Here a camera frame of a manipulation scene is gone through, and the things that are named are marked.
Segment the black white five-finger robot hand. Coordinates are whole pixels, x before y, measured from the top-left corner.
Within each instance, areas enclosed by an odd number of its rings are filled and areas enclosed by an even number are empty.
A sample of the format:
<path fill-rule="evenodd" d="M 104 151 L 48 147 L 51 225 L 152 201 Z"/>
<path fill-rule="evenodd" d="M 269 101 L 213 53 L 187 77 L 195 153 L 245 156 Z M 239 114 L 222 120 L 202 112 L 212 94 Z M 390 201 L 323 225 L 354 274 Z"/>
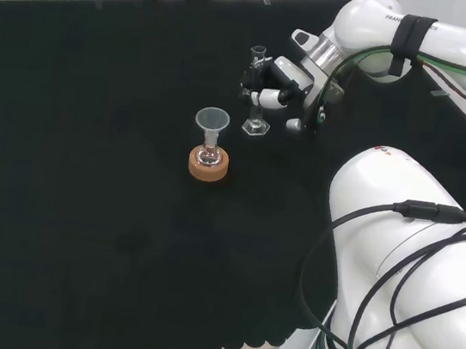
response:
<path fill-rule="evenodd" d="M 302 105 L 303 117 L 286 121 L 294 134 L 315 135 L 327 116 L 325 104 L 337 102 L 344 91 L 331 81 L 328 92 L 316 85 L 315 78 L 286 57 L 267 57 L 265 49 L 254 47 L 252 61 L 240 80 L 240 98 L 250 107 L 242 129 L 251 136 L 262 136 L 270 130 L 263 118 L 265 110 L 285 109 L 292 102 Z"/>

